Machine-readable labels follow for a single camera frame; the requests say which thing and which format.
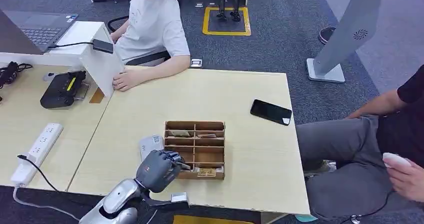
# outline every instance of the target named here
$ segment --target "person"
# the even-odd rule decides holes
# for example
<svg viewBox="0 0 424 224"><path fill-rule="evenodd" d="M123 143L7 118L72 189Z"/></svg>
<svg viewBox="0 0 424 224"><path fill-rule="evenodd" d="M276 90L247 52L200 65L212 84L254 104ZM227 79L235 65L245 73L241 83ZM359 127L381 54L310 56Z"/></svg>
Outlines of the person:
<svg viewBox="0 0 424 224"><path fill-rule="evenodd" d="M347 118L302 124L296 130L304 170L322 160L337 162L334 172L306 182L315 218L367 215L424 202L424 65L400 88ZM383 160L386 152L406 158L411 166Z"/></svg>
<svg viewBox="0 0 424 224"><path fill-rule="evenodd" d="M114 89L126 91L143 82L175 75L190 66L190 51L177 0L131 0L128 20L111 34L124 62L168 51L171 58L143 70L126 69L113 79Z"/></svg>

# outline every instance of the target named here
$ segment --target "wooden organizer box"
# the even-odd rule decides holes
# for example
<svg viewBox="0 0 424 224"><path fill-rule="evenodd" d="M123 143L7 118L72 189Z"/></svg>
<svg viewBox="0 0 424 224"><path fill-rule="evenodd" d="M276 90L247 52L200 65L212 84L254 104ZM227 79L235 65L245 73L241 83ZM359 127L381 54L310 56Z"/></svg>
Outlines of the wooden organizer box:
<svg viewBox="0 0 424 224"><path fill-rule="evenodd" d="M191 167L177 178L224 179L224 122L167 121L164 137L164 149L178 152Z"/></svg>

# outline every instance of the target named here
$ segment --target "white power strip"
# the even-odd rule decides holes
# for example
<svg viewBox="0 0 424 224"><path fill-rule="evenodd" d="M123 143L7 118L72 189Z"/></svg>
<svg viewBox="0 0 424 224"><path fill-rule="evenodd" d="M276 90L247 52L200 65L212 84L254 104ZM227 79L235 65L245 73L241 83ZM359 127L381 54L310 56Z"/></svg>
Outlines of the white power strip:
<svg viewBox="0 0 424 224"><path fill-rule="evenodd" d="M40 133L28 153L24 154L38 167L44 161L56 139L59 137L63 127L59 123L49 123ZM15 185L27 186L36 174L37 169L26 160L19 159L19 166L10 180Z"/></svg>

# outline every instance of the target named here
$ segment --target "chair armrest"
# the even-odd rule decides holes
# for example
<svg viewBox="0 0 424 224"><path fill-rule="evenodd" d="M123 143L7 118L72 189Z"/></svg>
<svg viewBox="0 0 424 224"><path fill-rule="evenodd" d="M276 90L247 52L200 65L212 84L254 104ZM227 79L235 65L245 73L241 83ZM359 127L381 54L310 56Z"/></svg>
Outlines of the chair armrest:
<svg viewBox="0 0 424 224"><path fill-rule="evenodd" d="M153 54L143 56L143 57L140 57L140 58L135 58L133 60L128 61L126 63L126 65L140 65L140 64L143 64L143 63L158 60L160 58L165 58L165 61L166 61L167 59L170 59L171 56L168 53L168 51L162 51L162 52L159 52L159 53L153 53Z"/></svg>
<svg viewBox="0 0 424 224"><path fill-rule="evenodd" d="M112 20L109 20L109 22L107 22L108 29L110 29L112 32L115 32L116 29L112 27L112 23L113 22L116 22L116 21L119 21L119 20L122 20L122 19L126 19L126 18L129 18L129 16L127 15L127 16L123 16L123 17L114 18Z"/></svg>

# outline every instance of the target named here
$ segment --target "black shirt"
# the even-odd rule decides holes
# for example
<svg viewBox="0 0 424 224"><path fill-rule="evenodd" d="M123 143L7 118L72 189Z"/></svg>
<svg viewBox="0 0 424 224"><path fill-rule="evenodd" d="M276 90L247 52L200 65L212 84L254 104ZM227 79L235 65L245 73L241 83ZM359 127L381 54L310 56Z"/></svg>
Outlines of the black shirt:
<svg viewBox="0 0 424 224"><path fill-rule="evenodd" d="M397 90L408 105L380 116L377 141L382 153L399 154L424 167L424 65Z"/></svg>

